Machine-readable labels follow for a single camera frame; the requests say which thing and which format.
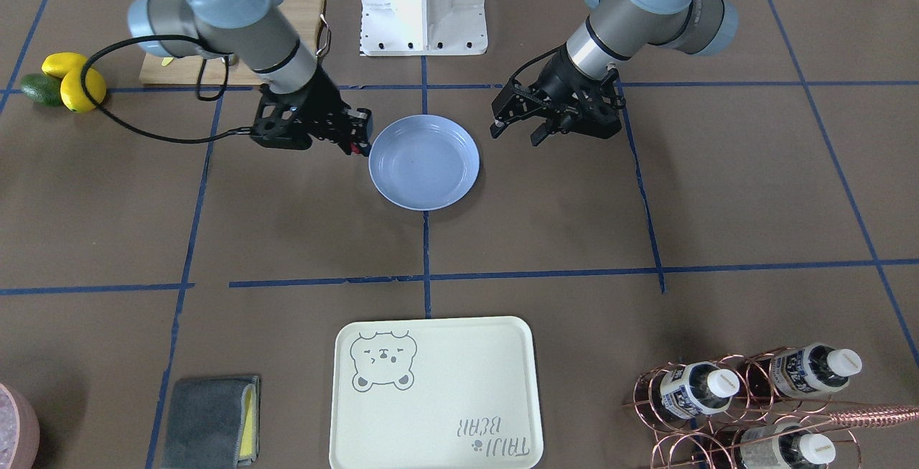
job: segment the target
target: table surface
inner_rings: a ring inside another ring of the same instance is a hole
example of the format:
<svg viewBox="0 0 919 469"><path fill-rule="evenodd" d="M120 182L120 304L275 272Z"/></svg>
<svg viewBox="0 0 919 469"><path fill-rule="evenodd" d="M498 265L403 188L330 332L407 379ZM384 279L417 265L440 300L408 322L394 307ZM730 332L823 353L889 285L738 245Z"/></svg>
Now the table surface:
<svg viewBox="0 0 919 469"><path fill-rule="evenodd" d="M536 120L491 139L490 103L582 0L486 0L488 52L428 59L359 57L360 0L328 0L345 101L378 129L446 116L480 148L472 191L433 213L330 144L160 143L19 92L48 54L128 37L131 1L0 0L0 378L42 421L37 466L157 466L173 381L253 372L257 465L327 466L335 335L368 320L526 320L541 467L647 466L620 405L666 361L823 341L863 357L847 400L919 401L919 0L730 0L722 54L622 67L624 132L538 148ZM98 66L129 122L251 124L257 92L144 88L141 59ZM864 466L915 466L917 434L863 430Z"/></svg>

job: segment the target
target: gray cloth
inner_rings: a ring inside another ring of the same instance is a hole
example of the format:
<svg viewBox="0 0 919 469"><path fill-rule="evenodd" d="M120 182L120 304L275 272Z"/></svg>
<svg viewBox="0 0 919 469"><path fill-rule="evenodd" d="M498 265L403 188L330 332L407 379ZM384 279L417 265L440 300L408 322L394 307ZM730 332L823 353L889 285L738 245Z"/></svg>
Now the gray cloth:
<svg viewBox="0 0 919 469"><path fill-rule="evenodd" d="M244 399L252 385L257 401L256 375L177 381L169 407L163 469L234 469L246 420Z"/></svg>

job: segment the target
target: robotic arm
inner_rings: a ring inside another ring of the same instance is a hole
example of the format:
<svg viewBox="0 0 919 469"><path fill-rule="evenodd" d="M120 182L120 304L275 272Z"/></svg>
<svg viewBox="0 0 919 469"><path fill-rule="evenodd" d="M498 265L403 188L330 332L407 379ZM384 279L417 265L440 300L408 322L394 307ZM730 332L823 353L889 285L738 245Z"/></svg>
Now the robotic arm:
<svg viewBox="0 0 919 469"><path fill-rule="evenodd" d="M132 36L177 34L192 41L141 44L161 57L236 54L265 83L249 135L269 148L307 149L328 139L345 154L370 154L371 112L352 110L280 13L284 0L137 0Z"/></svg>
<svg viewBox="0 0 919 469"><path fill-rule="evenodd" d="M511 75L492 102L492 138L519 120L545 119L533 131L538 146L555 133L608 139L622 129L625 100L617 92L617 65L645 44L709 56L728 47L737 30L735 8L726 0L584 0L590 15L564 46L528 61ZM551 56L535 83L516 76Z"/></svg>

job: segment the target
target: bear drawing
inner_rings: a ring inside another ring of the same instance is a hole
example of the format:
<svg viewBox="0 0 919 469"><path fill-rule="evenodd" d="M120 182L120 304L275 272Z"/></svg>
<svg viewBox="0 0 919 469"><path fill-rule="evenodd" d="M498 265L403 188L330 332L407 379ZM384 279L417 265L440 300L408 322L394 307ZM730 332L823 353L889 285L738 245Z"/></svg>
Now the bear drawing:
<svg viewBox="0 0 919 469"><path fill-rule="evenodd" d="M351 344L351 358L357 372L351 383L354 390L367 391L374 384L391 384L399 390L408 390L414 383L411 360L418 345L405 331L404 335L374 333L365 337L361 333Z"/></svg>

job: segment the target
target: blue plate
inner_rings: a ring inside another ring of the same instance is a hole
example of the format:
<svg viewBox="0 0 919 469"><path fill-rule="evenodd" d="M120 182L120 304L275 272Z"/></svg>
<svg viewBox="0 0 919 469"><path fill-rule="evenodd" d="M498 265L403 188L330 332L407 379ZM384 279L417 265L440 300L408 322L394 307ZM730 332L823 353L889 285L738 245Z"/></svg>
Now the blue plate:
<svg viewBox="0 0 919 469"><path fill-rule="evenodd" d="M380 132L370 149L370 178L387 200L436 210L462 198L479 175L479 149L442 116L407 116Z"/></svg>

